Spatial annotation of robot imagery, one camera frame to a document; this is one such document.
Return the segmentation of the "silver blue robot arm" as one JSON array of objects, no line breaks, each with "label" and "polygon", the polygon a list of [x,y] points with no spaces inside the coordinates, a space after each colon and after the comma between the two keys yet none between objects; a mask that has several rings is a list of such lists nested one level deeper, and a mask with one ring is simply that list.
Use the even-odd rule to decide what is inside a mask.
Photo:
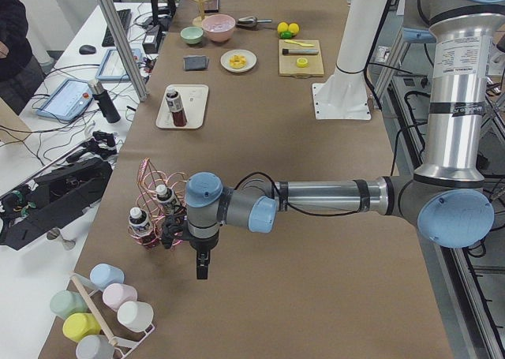
[{"label": "silver blue robot arm", "polygon": [[407,0],[404,27],[436,39],[425,157],[412,177],[374,181],[280,181],[247,177],[236,187],[214,174],[186,185],[185,232],[205,279],[223,225],[271,231],[280,211],[336,217],[375,211],[415,226],[447,248],[470,246],[491,230],[495,212],[476,168],[492,37],[504,22],[504,0]]}]

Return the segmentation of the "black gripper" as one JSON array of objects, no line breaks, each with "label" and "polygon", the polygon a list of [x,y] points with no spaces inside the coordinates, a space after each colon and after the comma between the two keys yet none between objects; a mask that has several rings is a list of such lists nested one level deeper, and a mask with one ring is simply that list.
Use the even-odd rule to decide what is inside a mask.
[{"label": "black gripper", "polygon": [[208,279],[208,268],[211,260],[211,251],[218,244],[218,234],[211,237],[193,237],[190,245],[196,250],[196,278],[198,280]]}]

